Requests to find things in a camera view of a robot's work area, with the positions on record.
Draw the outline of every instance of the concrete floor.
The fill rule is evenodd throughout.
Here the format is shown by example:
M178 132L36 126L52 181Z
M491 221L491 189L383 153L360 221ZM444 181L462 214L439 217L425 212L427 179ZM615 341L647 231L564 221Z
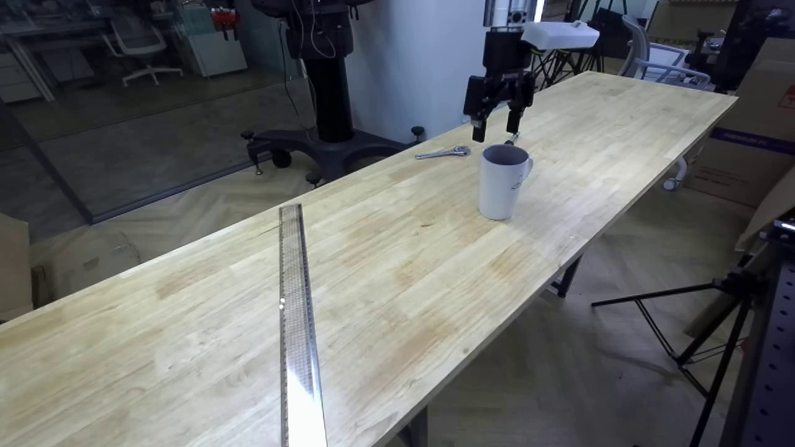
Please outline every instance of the concrete floor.
M55 104L13 106L58 176L91 214L246 163L242 128L309 123L302 81L267 71L214 80L168 76L162 87L116 84L62 92ZM0 208L31 224L31 238L81 224L75 207L9 132L0 132Z

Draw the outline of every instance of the office chair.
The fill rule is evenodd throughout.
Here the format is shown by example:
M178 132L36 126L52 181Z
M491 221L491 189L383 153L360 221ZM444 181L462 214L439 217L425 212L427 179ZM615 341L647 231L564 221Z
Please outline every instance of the office chair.
M647 41L644 27L627 15L622 15L621 23L631 34L631 48L622 60L621 76L677 84L689 90L713 90L711 75L682 68L688 49ZM663 179L663 189L667 192L677 189L686 174L688 174L688 162L677 157L676 174Z
M153 68L150 64L153 55L167 49L167 40L162 36L162 33L153 25L144 23L144 17L132 15L132 13L113 15L108 19L108 27L113 29L113 36L101 34L108 51L118 60L127 58L127 60L139 60L144 64L142 70L121 76L124 87L139 76L150 76L153 84L159 84L157 75L183 76L180 68Z

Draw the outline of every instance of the table leg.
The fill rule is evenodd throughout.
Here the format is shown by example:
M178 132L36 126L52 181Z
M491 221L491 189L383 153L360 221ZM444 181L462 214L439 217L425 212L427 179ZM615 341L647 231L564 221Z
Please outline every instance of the table leg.
M399 431L399 440L406 447L427 447L427 408L422 408L422 411L417 411L414 420L406 423L406 426Z
M581 261L581 256L579 256L571 265L565 265L562 281L553 281L553 282L552 282L552 289L553 289L553 292L555 292L559 297L565 297L565 292L569 292L569 289L571 289L571 282L573 282L579 261Z
M46 102L52 102L55 95L52 95L49 84L45 81L45 76L40 75L40 70L35 68L31 58L27 55L27 49L16 40L8 40L8 48L16 58L16 63L25 68L25 75L40 90L40 95Z

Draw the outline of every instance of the tripod leg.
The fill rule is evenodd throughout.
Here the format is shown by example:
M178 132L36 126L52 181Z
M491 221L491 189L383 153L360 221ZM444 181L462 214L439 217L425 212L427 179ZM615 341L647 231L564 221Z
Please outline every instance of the tripod leg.
M737 317L734 317L734 326L729 328L729 334L727 334L727 343L724 343L724 349L721 356L721 364L718 364L718 373L713 378L713 385L704 395L704 402L703 402L703 409L697 414L697 424L696 424L696 431L689 438L689 447L697 447L701 445L701 438L703 438L703 430L704 430L704 423L711 420L711 411L713 411L713 404L718 400L718 392L721 392L721 385L722 385L722 378L724 378L724 369L727 369L727 362L737 348L737 341L739 341L739 333L743 333L743 326L745 326L745 315L750 310L750 297L739 297L743 305L737 310Z
M707 326L697 333L697 337L681 353L676 356L677 364L689 362L689 358L701 349L701 344L721 328L721 322L737 308L739 297L729 297L732 302L727 302L724 308L721 308L721 313L707 320Z
M591 302L591 308L647 301L647 297L663 297L663 296L681 296L681 292L696 292L696 290L711 290L711 289L718 289L718 286L716 282L697 282L697 286L688 286L688 289L667 289L667 290L626 296L626 297L614 297L614 301L595 301L595 302Z

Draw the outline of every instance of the black stand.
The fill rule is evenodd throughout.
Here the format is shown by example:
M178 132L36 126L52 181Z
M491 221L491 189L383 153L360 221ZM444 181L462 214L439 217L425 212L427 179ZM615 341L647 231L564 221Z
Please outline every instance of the black stand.
M682 292L696 292L696 290L721 290L724 297L729 297L729 302L707 320L707 326L696 334L696 341L682 349L676 353L667 343L667 337L663 334L663 331L655 326L655 320L650 317L647 308L644 301L652 301L652 297L667 297L667 296L682 296ZM689 438L689 447L701 445L704 423L711 420L713 404L718 400L727 362L737 348L743 326L745 326L745 315L753 305L753 301L758 296L762 296L762 282L747 272L727 272L722 281L713 281L713 282L697 282L697 286L688 286L688 289L667 289L667 290L655 290L655 292L641 292L641 296L626 296L626 297L614 297L614 301L595 301L591 302L591 308L604 308L604 305L619 305L619 302L635 302L641 315L646 317L647 328L652 331L655 341L663 344L663 349L667 353L667 358L676 362L676 367L692 383L692 387L704 398L701 418L696 423L692 438ZM716 378L711 383L711 387L703 387L696 374L688 369L688 364L692 364L696 353L703 348L703 343L721 328L721 322L734 310L734 322L729 328L727 343L722 348Z
M317 184L342 176L358 158L396 153L401 145L354 132L350 123L344 55L352 45L348 10L302 19L287 17L287 25L290 55L299 58L307 71L316 128L242 135L251 163L273 158L275 167L287 167L290 152L302 152L317 163L317 171L304 179Z

